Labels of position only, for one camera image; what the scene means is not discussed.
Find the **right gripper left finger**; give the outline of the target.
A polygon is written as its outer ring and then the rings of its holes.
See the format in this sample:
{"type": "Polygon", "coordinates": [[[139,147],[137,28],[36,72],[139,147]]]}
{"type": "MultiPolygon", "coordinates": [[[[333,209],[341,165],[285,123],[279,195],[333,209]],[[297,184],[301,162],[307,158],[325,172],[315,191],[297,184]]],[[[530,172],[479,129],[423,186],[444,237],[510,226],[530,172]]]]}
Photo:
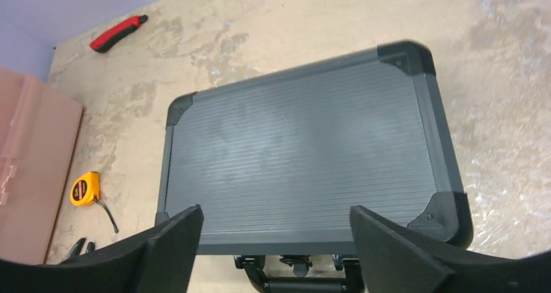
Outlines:
{"type": "Polygon", "coordinates": [[[169,220],[60,264],[1,261],[2,292],[186,292],[203,213],[189,207],[169,220]]]}

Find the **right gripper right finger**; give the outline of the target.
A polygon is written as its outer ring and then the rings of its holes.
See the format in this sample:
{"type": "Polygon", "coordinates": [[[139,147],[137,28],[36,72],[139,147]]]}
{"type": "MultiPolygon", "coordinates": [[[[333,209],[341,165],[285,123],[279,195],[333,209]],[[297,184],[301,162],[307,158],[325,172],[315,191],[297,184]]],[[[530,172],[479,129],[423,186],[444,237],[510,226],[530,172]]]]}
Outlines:
{"type": "Polygon", "coordinates": [[[549,292],[550,252],[522,259],[475,253],[352,206],[350,225],[368,292],[549,292]]]}

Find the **black poker set case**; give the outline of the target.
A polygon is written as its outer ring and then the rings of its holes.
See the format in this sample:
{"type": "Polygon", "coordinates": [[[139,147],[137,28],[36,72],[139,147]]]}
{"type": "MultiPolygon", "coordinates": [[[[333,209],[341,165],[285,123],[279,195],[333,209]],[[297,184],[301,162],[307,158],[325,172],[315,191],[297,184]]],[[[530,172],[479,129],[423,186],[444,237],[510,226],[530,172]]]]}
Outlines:
{"type": "Polygon", "coordinates": [[[354,205],[469,247],[431,51],[401,40],[173,100],[155,221],[192,205],[198,253],[233,256],[258,292],[361,292],[354,205]]]}

